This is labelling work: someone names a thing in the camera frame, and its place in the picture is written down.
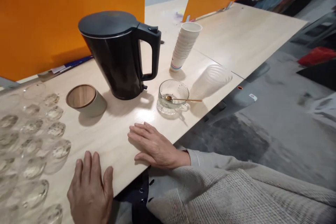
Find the wooden lid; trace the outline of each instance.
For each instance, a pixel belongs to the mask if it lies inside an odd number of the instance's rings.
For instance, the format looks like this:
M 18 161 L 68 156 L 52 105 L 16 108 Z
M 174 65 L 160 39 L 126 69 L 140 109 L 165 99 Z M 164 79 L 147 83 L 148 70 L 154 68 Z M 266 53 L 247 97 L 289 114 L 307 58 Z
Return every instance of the wooden lid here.
M 96 89 L 93 86 L 89 84 L 78 85 L 69 91 L 66 103 L 74 109 L 79 109 L 89 105 L 95 97 Z

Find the kettle lid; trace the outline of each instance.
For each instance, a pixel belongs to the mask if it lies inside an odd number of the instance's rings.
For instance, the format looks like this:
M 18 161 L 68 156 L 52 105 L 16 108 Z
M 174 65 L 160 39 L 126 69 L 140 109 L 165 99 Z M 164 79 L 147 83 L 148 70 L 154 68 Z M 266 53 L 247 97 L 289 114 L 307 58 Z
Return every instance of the kettle lid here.
M 128 12 L 104 11 L 83 17 L 78 28 L 82 35 L 94 38 L 115 37 L 138 27 L 139 21 Z

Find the tabletop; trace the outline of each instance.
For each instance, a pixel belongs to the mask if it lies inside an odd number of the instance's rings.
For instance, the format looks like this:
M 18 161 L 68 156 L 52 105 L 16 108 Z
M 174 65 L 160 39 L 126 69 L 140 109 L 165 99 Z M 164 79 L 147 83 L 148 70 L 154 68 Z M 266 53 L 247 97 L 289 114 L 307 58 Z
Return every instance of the tabletop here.
M 158 75 L 154 80 L 144 82 L 148 89 L 133 100 L 118 100 L 112 95 L 94 60 L 46 82 L 49 89 L 60 95 L 59 105 L 64 109 L 60 121 L 66 124 L 63 138 L 72 143 L 65 166 L 56 174 L 42 176 L 42 179 L 45 178 L 50 183 L 45 206 L 61 203 L 63 206 L 62 223 L 72 223 L 67 190 L 74 174 L 75 162 L 78 158 L 84 157 L 86 150 L 99 153 L 103 172 L 107 166 L 113 166 L 113 191 L 114 195 L 117 195 L 147 168 L 147 165 L 134 161 L 134 156 L 139 153 L 139 150 L 129 142 L 127 137 L 130 125 L 146 121 L 156 127 L 172 143 L 175 143 L 243 80 L 233 74 L 233 79 L 229 84 L 211 97 L 204 99 L 202 103 L 191 103 L 189 111 L 176 114 L 177 118 L 162 116 L 156 109 L 156 103 L 159 85 L 163 81 L 178 79 L 191 88 L 208 65 L 216 64 L 208 57 L 192 50 L 182 70 L 177 73 L 170 72 L 169 66 L 176 39 L 174 36 L 164 34 L 162 39 L 166 43 L 161 46 Z M 149 44 L 141 43 L 141 53 L 144 72 L 150 71 L 151 48 Z M 102 117 L 87 119 L 66 105 L 66 94 L 79 84 L 91 84 L 106 99 L 107 109 Z
M 72 143 L 64 167 L 56 174 L 42 176 L 42 179 L 47 179 L 50 183 L 45 207 L 55 203 L 62 204 L 62 223 L 73 223 L 66 195 L 75 162 L 84 157 L 86 150 L 92 153 L 97 151 L 100 154 L 102 172 L 107 166 L 114 167 L 113 190 L 114 195 L 117 195 L 147 168 L 146 164 L 134 161 L 134 156 L 139 150 L 127 137 L 130 125 L 146 121 L 175 143 L 305 23 L 234 4 L 232 9 L 226 12 L 198 21 L 203 26 L 203 31 L 195 47 L 182 70 L 171 72 L 170 61 L 181 25 L 175 18 L 175 13 L 185 8 L 187 2 L 188 0 L 174 0 L 145 8 L 145 22 L 148 25 L 159 26 L 162 31 L 161 39 L 165 44 L 161 45 L 160 49 L 157 77 L 144 82 L 148 89 L 133 100 L 118 100 L 112 95 L 94 60 L 46 82 L 50 90 L 60 95 L 59 106 L 64 109 L 60 121 L 66 124 L 63 138 Z M 146 42 L 141 42 L 141 53 L 143 71 L 150 72 L 152 53 Z M 163 81 L 177 79 L 190 89 L 207 66 L 218 63 L 236 73 L 233 73 L 230 83 L 204 99 L 202 103 L 190 103 L 188 111 L 178 113 L 175 117 L 163 116 L 157 111 L 158 89 Z M 106 99 L 107 109 L 102 116 L 88 119 L 67 106 L 67 93 L 80 84 L 91 84 Z

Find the stack of paper cups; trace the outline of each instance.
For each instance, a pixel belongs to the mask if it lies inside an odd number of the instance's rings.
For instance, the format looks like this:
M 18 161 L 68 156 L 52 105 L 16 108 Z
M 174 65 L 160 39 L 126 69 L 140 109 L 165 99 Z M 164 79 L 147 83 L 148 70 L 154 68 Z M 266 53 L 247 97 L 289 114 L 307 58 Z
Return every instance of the stack of paper cups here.
M 178 34 L 170 64 L 170 69 L 172 71 L 178 71 L 181 69 L 202 28 L 203 27 L 201 25 L 194 22 L 187 22 L 181 25 L 181 30 Z
M 224 87 L 232 80 L 232 73 L 221 65 L 208 66 L 193 84 L 190 97 L 204 99 Z

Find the hand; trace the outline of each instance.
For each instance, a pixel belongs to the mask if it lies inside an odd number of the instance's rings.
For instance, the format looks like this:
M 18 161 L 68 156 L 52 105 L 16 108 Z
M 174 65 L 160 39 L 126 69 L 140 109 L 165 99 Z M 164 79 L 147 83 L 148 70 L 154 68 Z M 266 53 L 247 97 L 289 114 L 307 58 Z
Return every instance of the hand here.
M 104 173 L 102 171 L 99 155 L 89 151 L 85 152 L 84 165 L 81 159 L 76 162 L 68 190 L 70 210 L 75 224 L 106 224 L 108 222 L 113 201 L 113 168 L 109 166 Z
M 177 150 L 172 143 L 148 123 L 130 126 L 129 138 L 138 143 L 144 150 L 134 158 L 148 162 L 161 169 L 174 169 L 191 165 L 187 152 Z

